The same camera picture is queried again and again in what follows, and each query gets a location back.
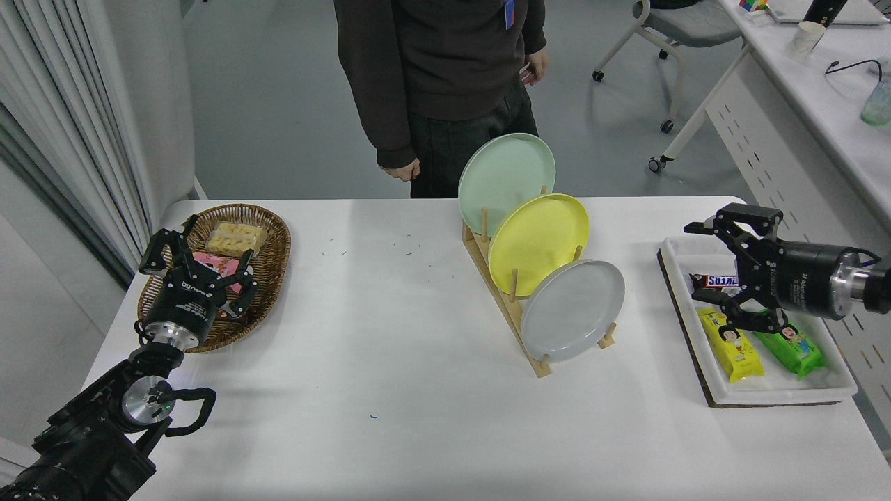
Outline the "person's left hand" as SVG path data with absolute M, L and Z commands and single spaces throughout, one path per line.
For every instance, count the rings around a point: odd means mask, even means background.
M 521 68 L 521 83 L 525 86 L 537 85 L 546 76 L 549 66 L 547 48 L 526 54 Z

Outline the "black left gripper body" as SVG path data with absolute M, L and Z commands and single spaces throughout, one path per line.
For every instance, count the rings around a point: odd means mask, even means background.
M 211 270 L 168 271 L 143 325 L 169 323 L 192 334 L 208 334 L 225 302 L 225 293 L 217 288 L 220 279 Z

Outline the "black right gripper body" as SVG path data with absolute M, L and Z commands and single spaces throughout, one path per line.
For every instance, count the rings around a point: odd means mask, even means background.
M 806 312 L 838 320 L 833 276 L 843 248 L 812 242 L 753 240 L 738 249 L 738 280 L 751 299 L 770 310 Z

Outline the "person's right hand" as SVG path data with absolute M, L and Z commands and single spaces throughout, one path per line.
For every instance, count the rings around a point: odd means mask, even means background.
M 420 159 L 417 157 L 401 168 L 386 168 L 383 166 L 379 166 L 379 168 L 384 171 L 385 174 L 395 178 L 395 180 L 401 180 L 403 182 L 417 180 L 421 172 Z

